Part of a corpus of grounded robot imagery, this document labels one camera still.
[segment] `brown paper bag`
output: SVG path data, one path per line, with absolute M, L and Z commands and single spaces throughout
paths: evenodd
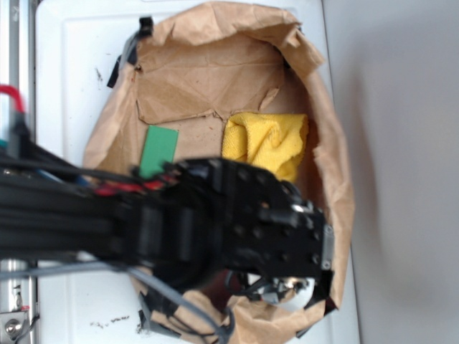
M 220 155 L 232 113 L 307 113 L 310 133 L 298 185 L 334 228 L 327 302 L 333 309 L 343 297 L 354 197 L 344 134 L 315 71 L 323 58 L 298 25 L 287 11 L 229 2 L 205 3 L 157 24 L 153 36 L 138 43 L 136 63 L 120 68 L 87 145 L 85 166 L 127 173 L 140 163 L 149 124 L 179 130 L 176 158 L 193 158 Z M 227 321 L 201 292 L 185 297 L 217 322 Z M 326 311 L 325 300 L 296 312 L 244 297 L 232 297 L 228 305 L 237 321 L 231 343 L 284 343 Z M 177 313 L 194 329 L 209 331 L 186 310 Z M 163 315 L 154 312 L 152 318 L 180 332 Z

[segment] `yellow microfiber towel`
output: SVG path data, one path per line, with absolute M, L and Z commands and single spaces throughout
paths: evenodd
M 266 168 L 294 182 L 308 133 L 306 115 L 238 113 L 224 129 L 223 158 Z

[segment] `gray cable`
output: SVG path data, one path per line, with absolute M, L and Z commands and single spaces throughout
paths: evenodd
M 215 332 L 215 335 L 219 337 L 221 344 L 227 344 L 230 340 L 232 331 L 234 330 L 234 315 L 231 313 L 231 310 L 228 310 L 230 318 L 230 327 L 225 329 L 218 326 L 216 322 L 203 310 L 199 309 L 193 305 L 190 301 L 185 300 L 180 293 L 172 289 L 166 283 L 161 281 L 159 278 L 146 274 L 139 269 L 134 267 L 117 267 L 104 262 L 82 262 L 74 264 L 64 264 L 56 267 L 41 267 L 41 268 L 31 268 L 22 271 L 12 271 L 12 272 L 0 272 L 0 280 L 9 280 L 13 278 L 26 278 L 29 276 L 33 277 L 46 277 L 56 274 L 69 274 L 73 272 L 90 272 L 90 271 L 100 271 L 100 270 L 110 270 L 114 272 L 123 272 L 126 271 L 132 277 L 135 277 L 137 280 L 145 283 L 149 287 L 155 289 L 157 292 L 161 293 L 165 298 L 175 303 L 176 305 L 183 306 L 188 309 L 190 312 L 194 313 L 196 316 L 200 317 Z
M 203 319 L 203 321 L 210 325 L 210 327 L 215 332 L 215 335 L 219 337 L 221 344 L 228 343 L 228 341 L 230 340 L 231 333 L 227 333 L 227 331 L 225 331 L 224 328 L 218 326 L 218 324 L 216 324 L 216 322 L 207 313 L 193 305 L 191 302 L 185 300 L 181 296 L 181 294 L 179 294 L 176 290 L 170 288 L 166 283 L 161 281 L 159 278 L 146 274 L 145 272 L 142 272 L 139 269 L 128 267 L 126 271 L 132 277 L 135 277 L 137 280 L 155 289 L 169 301 L 172 301 L 176 305 L 187 308 L 190 312 L 194 313 L 195 315 Z
M 90 272 L 100 270 L 117 270 L 116 267 L 104 262 L 84 262 L 74 264 L 64 264 L 56 267 L 33 267 L 22 271 L 0 272 L 0 280 L 13 278 L 45 277 L 55 274 L 70 274 L 73 272 Z

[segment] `green sponge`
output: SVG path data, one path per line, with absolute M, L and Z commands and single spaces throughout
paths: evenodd
M 143 147 L 140 175 L 150 178 L 163 171 L 165 162 L 172 162 L 177 146 L 177 130 L 166 129 L 150 125 Z

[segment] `red wire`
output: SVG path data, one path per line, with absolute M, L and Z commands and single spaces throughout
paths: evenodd
M 128 184 L 128 183 L 106 183 L 95 189 L 94 192 L 98 196 L 114 196 L 119 192 L 140 192 L 144 188 L 148 190 L 159 190 L 164 186 L 162 181 L 148 181 L 144 185 Z
M 24 107 L 24 102 L 22 101 L 21 95 L 19 94 L 19 91 L 9 85 L 0 85 L 0 93 L 6 93 L 9 95 L 11 98 L 14 100 L 14 107 L 16 108 L 16 111 L 19 113 L 25 113 L 25 107 Z

